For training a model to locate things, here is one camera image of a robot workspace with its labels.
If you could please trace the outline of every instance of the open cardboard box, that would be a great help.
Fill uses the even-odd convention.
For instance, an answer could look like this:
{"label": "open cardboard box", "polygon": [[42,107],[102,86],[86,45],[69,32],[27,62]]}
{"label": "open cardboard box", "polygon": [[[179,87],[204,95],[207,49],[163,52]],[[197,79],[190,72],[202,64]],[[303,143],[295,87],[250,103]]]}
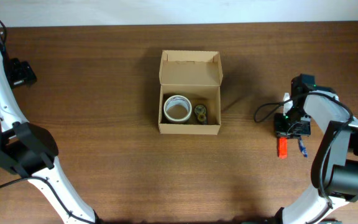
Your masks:
{"label": "open cardboard box", "polygon": [[[160,64],[160,133],[218,134],[221,128],[222,78],[219,52],[164,50]],[[193,110],[198,104],[205,105],[208,124],[199,124],[193,111],[185,124],[169,123],[163,113],[163,105],[173,95],[187,97]]]}

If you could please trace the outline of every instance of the wood grain surface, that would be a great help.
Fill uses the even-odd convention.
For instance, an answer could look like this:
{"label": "wood grain surface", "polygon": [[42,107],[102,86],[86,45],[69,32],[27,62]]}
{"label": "wood grain surface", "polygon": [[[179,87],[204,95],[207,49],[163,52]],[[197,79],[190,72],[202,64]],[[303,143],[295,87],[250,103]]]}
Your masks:
{"label": "wood grain surface", "polygon": [[[358,118],[358,22],[9,29],[11,57],[38,76],[14,90],[36,125],[48,129],[63,170],[107,221],[206,222],[269,217],[310,184],[323,137],[315,123],[288,158],[276,153],[262,103],[280,101],[300,73],[333,87]],[[162,50],[220,51],[222,128],[217,136],[158,132]],[[0,183],[17,176],[0,169]],[[358,223],[358,202],[330,217]],[[27,182],[0,190],[0,223],[61,223]]]}

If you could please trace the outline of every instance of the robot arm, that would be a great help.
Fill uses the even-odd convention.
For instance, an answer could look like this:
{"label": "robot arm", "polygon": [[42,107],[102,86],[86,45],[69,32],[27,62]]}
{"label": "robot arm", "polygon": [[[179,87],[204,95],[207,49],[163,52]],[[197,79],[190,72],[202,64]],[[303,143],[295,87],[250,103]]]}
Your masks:
{"label": "robot arm", "polygon": [[35,185],[64,223],[98,223],[93,209],[82,201],[63,173],[52,135],[30,124],[15,101],[11,88],[35,81],[27,62],[9,60],[0,35],[0,138],[5,139],[0,148],[0,167]]}
{"label": "robot arm", "polygon": [[[300,75],[293,79],[291,97],[316,92],[339,100],[332,89],[316,86],[312,76]],[[358,161],[346,159],[349,150],[358,156],[358,120],[353,118],[333,141],[336,131],[349,120],[349,113],[327,97],[307,95],[294,101],[292,106],[287,106],[283,114],[276,114],[277,135],[287,138],[309,135],[310,117],[323,131],[324,138],[313,162],[312,184],[295,203],[280,209],[276,215],[283,224],[319,223],[335,209],[358,200]],[[283,126],[285,129],[294,128],[283,132]],[[321,166],[324,166],[322,176],[319,173]],[[332,208],[321,195],[320,178],[323,178],[324,191],[332,201]]]}

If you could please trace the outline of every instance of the white tape roll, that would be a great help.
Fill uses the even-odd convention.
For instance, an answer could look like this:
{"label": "white tape roll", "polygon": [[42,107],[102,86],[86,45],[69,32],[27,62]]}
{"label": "white tape roll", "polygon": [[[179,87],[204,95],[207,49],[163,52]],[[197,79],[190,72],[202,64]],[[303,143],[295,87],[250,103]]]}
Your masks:
{"label": "white tape roll", "polygon": [[[174,108],[175,106],[183,107],[184,109],[186,109],[187,114],[182,118],[172,118],[169,115],[168,110]],[[186,121],[188,121],[191,116],[191,103],[188,98],[180,95],[175,95],[169,97],[166,100],[166,102],[164,103],[163,110],[164,110],[164,115],[169,120],[169,122],[174,124],[183,124]]]}

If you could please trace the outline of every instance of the box flap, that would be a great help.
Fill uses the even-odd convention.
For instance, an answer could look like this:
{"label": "box flap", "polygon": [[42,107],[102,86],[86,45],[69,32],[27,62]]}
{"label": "box flap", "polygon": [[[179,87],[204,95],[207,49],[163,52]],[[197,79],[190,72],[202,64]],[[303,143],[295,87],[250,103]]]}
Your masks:
{"label": "box flap", "polygon": [[219,52],[164,50],[160,83],[219,86],[223,79]]}

